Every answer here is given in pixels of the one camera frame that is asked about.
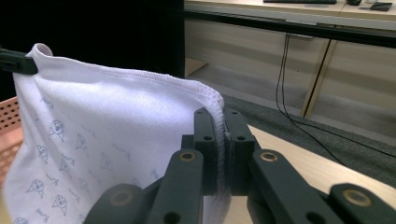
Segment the black clip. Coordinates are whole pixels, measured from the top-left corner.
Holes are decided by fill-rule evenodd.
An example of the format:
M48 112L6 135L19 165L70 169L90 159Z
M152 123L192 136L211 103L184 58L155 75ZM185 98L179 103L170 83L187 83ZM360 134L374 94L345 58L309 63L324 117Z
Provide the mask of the black clip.
M25 53L2 49L0 46L0 70L34 75L38 72L35 61L31 57L26 57Z

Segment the black cable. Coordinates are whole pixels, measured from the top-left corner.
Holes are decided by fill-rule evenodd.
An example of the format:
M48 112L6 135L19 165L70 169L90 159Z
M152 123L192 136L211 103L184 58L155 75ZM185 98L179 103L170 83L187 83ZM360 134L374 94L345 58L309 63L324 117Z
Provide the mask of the black cable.
M387 156L396 158L396 156L394 156L394 155L392 155L392 154L390 154L390 153L388 153L388 152L381 151L381 150L376 149L376 148L374 148L374 147L370 147L370 146L367 146L367 145L365 145L365 144L363 144L363 143L357 142L357 141L355 141L355 140L353 140L353 139L347 138L347 137L345 137L345 136L343 136L343 135L340 135L340 134L338 134L338 133L333 133L333 132L331 132L331 131L328 131L328 130L319 128L319 127L317 127L317 126L315 126L315 125L303 123L303 122L300 122L300 121L298 121L298 120L292 119L292 118L290 117L290 115L289 115L289 113L288 113L288 111L287 111L287 109L286 109L286 107L285 107L285 93L284 93L285 67L286 67L286 59L287 59L287 57L288 57L288 49L289 49L288 44L289 44L289 38L290 38L290 34L287 34L286 39L285 39L285 48L284 48L283 58L282 58L282 64L281 64L281 72L280 72L280 74L279 74L278 83L277 83L277 85L276 85L276 105L277 105L277 108L279 109L279 111L280 111L285 117L287 117L287 118L291 121L291 123L293 123L296 127L298 127L298 128L299 128L300 130L302 130L303 132L307 133L307 134L310 135L311 137L313 137L311 134L309 134L307 131L301 129L301 128L300 128L299 126L297 126L295 123L299 123L299 124L302 124L302 125L305 125L305 126L309 126L309 127L312 127L312 128L319 129L319 130L321 130L321 131L323 131L323 132L330 133L330 134L333 134L333 135L335 135L335 136L344 138L344 139L346 139L346 140L348 140L348 141L351 141L351 142L356 143L356 144L358 144L358 145L361 145L361 146L363 146L363 147L370 148L371 150L374 150L374 151L376 151L376 152L379 152L379 153L385 154L385 155L387 155ZM282 104L283 104L283 108L284 108L285 112L283 112L283 111L280 109L280 107L279 107L279 105L278 105L278 101L277 101L277 91L278 91L278 85L279 85L280 77L281 77L281 76L283 76L283 77L282 77ZM313 138L314 138L322 147L324 147L324 148L334 157L334 155L333 155L325 146L323 146L323 145L319 142L318 139L316 139L315 137L313 137Z
M300 129L301 131L305 132L306 134L308 134L311 138L313 138L318 144L320 144L335 160L337 160L340 164L344 165L337 157L335 157L329 149L327 149L325 146L323 146L323 144L321 144L319 142L319 140L314 137L312 134L308 133L306 130L302 129L301 127L299 127L295 122L294 119L292 119L288 113L288 110L285 107L285 94L284 94L284 83L285 83L285 65L286 65L286 59L288 57L288 50L289 50L289 40L290 40L290 34L287 33L286 34L286 38L285 38L285 44L284 44L284 48L283 48L283 57L282 57L282 63L280 65L280 72L279 72L279 78L277 80L277 84L276 84L276 106L279 109L279 111L282 113L283 116L285 116L286 118L288 118L290 120L290 122L297 127L298 129ZM282 104L283 104L283 108L285 109L285 112L283 112L280 107L279 107L279 103L277 100L277 92L278 92L278 87L279 87L279 82L280 82L280 78L282 77Z

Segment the orange plastic basket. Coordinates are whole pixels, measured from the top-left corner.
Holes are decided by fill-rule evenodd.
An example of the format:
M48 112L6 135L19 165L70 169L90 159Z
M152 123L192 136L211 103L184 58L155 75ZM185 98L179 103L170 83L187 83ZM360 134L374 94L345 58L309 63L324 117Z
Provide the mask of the orange plastic basket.
M0 187L23 140L17 97L0 103Z

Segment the white towel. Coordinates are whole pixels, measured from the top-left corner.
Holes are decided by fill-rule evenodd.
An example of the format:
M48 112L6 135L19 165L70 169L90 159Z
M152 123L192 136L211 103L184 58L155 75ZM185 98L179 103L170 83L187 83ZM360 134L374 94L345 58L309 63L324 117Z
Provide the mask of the white towel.
M141 188L163 176L193 112L212 115L219 146L219 192L205 197L204 223L221 223L223 100L206 85L164 74L53 57L34 45L38 74L14 74L24 140L4 193L14 223L83 223L108 188Z

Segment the gray carpet floor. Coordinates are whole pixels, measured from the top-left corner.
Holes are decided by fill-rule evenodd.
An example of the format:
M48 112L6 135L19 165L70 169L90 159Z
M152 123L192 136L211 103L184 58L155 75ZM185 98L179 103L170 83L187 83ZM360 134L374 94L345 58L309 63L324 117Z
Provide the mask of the gray carpet floor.
M317 126L331 133L336 133L368 147L316 128L298 125L317 138L323 145L321 146L311 136L293 125L290 119L286 118L276 109L257 105L225 94L223 94L223 98L225 106L242 113L248 124L297 146L310 150L329 160L336 161L336 159L323 147L325 146L346 167L396 188L396 159L373 149L375 148L396 156L396 147L355 133L346 132L328 125L317 123L312 120L290 115L290 117L295 120Z

